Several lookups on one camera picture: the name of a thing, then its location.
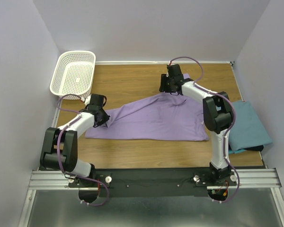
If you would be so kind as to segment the purple t shirt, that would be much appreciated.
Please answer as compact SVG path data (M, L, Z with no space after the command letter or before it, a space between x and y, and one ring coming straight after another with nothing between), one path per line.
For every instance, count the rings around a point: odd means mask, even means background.
M107 110L110 119L89 128L87 139L207 141L202 105L187 96L159 93Z

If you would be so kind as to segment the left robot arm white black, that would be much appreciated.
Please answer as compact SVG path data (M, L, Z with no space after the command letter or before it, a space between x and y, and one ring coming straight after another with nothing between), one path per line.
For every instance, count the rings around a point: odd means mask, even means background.
M85 107L74 111L76 116L68 123L45 131L40 156L40 167L45 170L60 170L68 176L82 180L88 186L101 187L96 179L95 166L78 158L78 138L89 128L97 128L105 124L110 116L105 112L104 106L107 97L91 94L81 98Z

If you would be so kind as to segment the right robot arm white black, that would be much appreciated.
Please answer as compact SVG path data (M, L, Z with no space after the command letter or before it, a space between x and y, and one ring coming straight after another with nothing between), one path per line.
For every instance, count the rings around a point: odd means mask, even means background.
M203 105L204 124L211 132L213 154L209 167L212 183L225 181L231 175L229 160L229 133L234 126L234 107L225 92L213 92L191 78L184 78L178 64L167 65L167 73L160 78L160 92L178 93Z

